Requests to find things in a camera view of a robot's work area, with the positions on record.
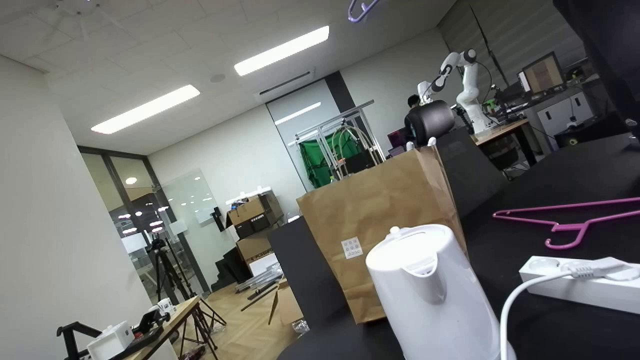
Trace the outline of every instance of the kettle lid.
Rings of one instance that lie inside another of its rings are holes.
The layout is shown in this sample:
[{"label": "kettle lid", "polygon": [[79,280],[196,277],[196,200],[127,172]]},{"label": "kettle lid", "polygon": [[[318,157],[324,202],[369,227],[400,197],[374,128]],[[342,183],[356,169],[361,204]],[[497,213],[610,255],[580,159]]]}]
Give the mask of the kettle lid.
[{"label": "kettle lid", "polygon": [[372,270],[397,270],[432,258],[451,240],[451,229],[430,224],[417,227],[391,228],[387,237],[367,255],[367,267]]}]

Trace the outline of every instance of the white power strip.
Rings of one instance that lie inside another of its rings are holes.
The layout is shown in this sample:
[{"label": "white power strip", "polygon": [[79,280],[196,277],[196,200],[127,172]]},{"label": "white power strip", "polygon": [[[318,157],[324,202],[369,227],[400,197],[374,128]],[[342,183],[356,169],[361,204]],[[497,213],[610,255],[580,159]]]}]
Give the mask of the white power strip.
[{"label": "white power strip", "polygon": [[[589,263],[590,260],[532,256],[520,269],[522,282],[545,275],[558,274],[568,266]],[[559,279],[532,285],[529,292],[609,309],[640,314],[640,265],[628,264],[619,272],[596,279]]]}]

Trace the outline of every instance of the purple hanger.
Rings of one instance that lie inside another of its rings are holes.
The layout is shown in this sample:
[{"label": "purple hanger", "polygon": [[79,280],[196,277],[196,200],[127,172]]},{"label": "purple hanger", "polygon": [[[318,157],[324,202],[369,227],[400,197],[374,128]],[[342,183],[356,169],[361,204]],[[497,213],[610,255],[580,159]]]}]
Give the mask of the purple hanger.
[{"label": "purple hanger", "polygon": [[360,22],[362,19],[364,19],[365,16],[367,16],[369,11],[371,11],[371,9],[374,6],[376,6],[378,1],[380,1],[380,0],[373,0],[373,2],[369,6],[366,6],[366,5],[364,5],[364,3],[362,3],[361,4],[362,5],[362,13],[360,14],[360,16],[354,18],[353,16],[351,16],[351,13],[353,13],[353,8],[356,6],[356,0],[351,0],[351,5],[349,6],[349,11],[347,13],[347,15],[349,17],[349,21],[351,21],[351,22]]},{"label": "purple hanger", "polygon": [[609,215],[608,217],[601,218],[592,218],[591,220],[587,220],[582,224],[559,224],[555,221],[549,220],[536,220],[530,218],[518,218],[518,217],[508,217],[505,215],[510,215],[512,213],[524,213],[530,211],[542,211],[542,210],[553,210],[553,209],[568,209],[568,208],[584,208],[587,206],[599,206],[599,205],[608,205],[608,204],[623,204],[626,202],[635,202],[640,201],[640,197],[629,197],[627,199],[616,199],[616,200],[605,200],[605,201],[593,201],[593,202],[581,202],[578,204],[567,204],[567,205],[554,205],[554,206],[541,206],[538,208],[524,208],[524,209],[511,209],[511,210],[500,210],[496,211],[493,214],[494,218],[501,218],[505,220],[514,220],[514,221],[522,221],[522,222],[532,222],[534,224],[547,224],[552,225],[551,231],[554,233],[556,231],[579,231],[578,237],[568,244],[565,245],[551,245],[551,239],[547,239],[545,241],[545,245],[554,250],[566,250],[572,247],[577,246],[584,237],[584,233],[587,232],[587,228],[589,225],[595,222],[605,222],[609,220],[616,220],[619,218],[632,217],[635,215],[640,215],[640,210],[630,211],[628,213]]}]

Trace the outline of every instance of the brown paper bag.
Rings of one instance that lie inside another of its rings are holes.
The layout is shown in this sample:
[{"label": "brown paper bag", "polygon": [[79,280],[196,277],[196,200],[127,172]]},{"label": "brown paper bag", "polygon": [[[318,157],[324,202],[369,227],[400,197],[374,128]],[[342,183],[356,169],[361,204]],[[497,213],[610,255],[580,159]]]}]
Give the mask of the brown paper bag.
[{"label": "brown paper bag", "polygon": [[[449,183],[434,147],[408,151],[316,189],[300,197],[298,205],[356,323],[385,317],[365,258],[392,226],[449,226],[467,253]],[[362,255],[343,247],[343,241],[353,244],[354,238]]]}]

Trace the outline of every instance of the green cloth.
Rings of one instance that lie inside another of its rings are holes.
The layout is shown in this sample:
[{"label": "green cloth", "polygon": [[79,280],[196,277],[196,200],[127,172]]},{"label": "green cloth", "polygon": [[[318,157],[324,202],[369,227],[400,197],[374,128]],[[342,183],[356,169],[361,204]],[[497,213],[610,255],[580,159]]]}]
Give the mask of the green cloth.
[{"label": "green cloth", "polygon": [[[326,142],[329,146],[340,156],[340,149],[342,147],[342,155],[345,158],[350,158],[360,153],[358,144],[348,134],[344,133],[335,136],[335,140],[332,143],[333,134],[326,137]],[[298,144],[300,146],[300,154],[302,154],[302,160],[305,163],[305,169],[307,170],[307,177],[313,184],[314,188],[319,188],[331,183],[331,176],[333,174],[329,170],[329,166],[326,164],[326,160],[320,150],[320,145],[315,140],[309,140]]]}]

